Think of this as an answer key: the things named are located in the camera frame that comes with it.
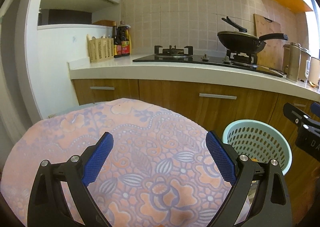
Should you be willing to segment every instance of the black glass cooktop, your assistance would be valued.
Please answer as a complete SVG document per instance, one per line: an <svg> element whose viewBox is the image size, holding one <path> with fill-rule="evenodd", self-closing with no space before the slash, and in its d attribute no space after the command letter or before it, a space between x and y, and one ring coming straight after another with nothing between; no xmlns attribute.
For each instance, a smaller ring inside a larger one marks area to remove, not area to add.
<svg viewBox="0 0 320 227"><path fill-rule="evenodd" d="M133 62L170 62L170 63L190 63L190 64L206 64L206 65L217 65L217 66L225 66L225 67L232 67L232 68L237 68L237 69L242 69L242 70L247 70L247 71L254 71L258 73L263 73L267 75L273 75L276 77L283 77L282 75L273 72L267 68L264 68L262 66L258 66L256 68L253 67L248 67L246 65L240 65L240 64L235 64L233 62L231 63L224 63L223 58L221 57L214 57L214 56L208 56L208 61L203 61L201 59L201 55L193 55L190 57L186 58L167 58L167 57L158 57L153 55L148 55L145 57L141 57L138 59L134 59Z"/></svg>

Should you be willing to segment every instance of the wok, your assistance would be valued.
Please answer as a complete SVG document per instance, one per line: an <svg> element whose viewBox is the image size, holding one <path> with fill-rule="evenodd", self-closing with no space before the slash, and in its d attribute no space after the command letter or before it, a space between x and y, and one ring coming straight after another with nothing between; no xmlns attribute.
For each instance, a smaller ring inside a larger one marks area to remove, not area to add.
<svg viewBox="0 0 320 227"><path fill-rule="evenodd" d="M266 34L256 37L247 33L247 29L233 22L229 17L222 18L223 21L237 28L239 31L220 31L218 38L221 44L233 53L241 52L253 55L261 52L266 46L265 40L282 39L288 40L288 36L283 33Z"/></svg>

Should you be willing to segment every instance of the round table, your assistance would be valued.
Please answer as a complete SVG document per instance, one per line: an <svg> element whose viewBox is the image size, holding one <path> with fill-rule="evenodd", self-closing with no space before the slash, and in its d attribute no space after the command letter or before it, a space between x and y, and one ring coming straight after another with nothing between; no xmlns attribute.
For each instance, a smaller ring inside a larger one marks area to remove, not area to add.
<svg viewBox="0 0 320 227"><path fill-rule="evenodd" d="M207 131L170 110L119 99L40 121L13 147L0 191L27 225L30 191L42 160L66 162L114 138L97 180L88 189L113 227L206 226L230 190L205 145ZM66 183L74 220L83 223ZM249 210L245 203L238 221Z"/></svg>

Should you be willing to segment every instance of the white countertop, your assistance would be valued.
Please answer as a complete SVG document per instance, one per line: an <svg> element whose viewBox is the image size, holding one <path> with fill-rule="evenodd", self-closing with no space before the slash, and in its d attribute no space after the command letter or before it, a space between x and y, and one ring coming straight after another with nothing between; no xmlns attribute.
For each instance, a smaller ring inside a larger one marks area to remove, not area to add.
<svg viewBox="0 0 320 227"><path fill-rule="evenodd" d="M80 59L68 63L70 79L147 79L230 85L236 87L283 93L313 101L320 101L317 88L285 78L205 64L137 62L144 55L130 55L100 63Z"/></svg>

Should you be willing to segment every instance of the metal screw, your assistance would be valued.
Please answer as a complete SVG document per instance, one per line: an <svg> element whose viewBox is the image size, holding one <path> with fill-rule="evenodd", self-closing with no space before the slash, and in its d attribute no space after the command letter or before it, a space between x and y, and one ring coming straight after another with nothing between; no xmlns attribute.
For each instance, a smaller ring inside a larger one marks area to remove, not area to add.
<svg viewBox="0 0 320 227"><path fill-rule="evenodd" d="M41 162L41 166L46 166L48 164L48 160L44 160Z"/></svg>
<svg viewBox="0 0 320 227"><path fill-rule="evenodd" d="M240 155L240 159L242 161L248 161L248 157L246 155Z"/></svg>
<svg viewBox="0 0 320 227"><path fill-rule="evenodd" d="M273 164L274 166L278 165L278 161L276 161L275 159L271 160L271 164Z"/></svg>
<svg viewBox="0 0 320 227"><path fill-rule="evenodd" d="M77 162L79 160L79 156L73 156L70 160L71 162Z"/></svg>

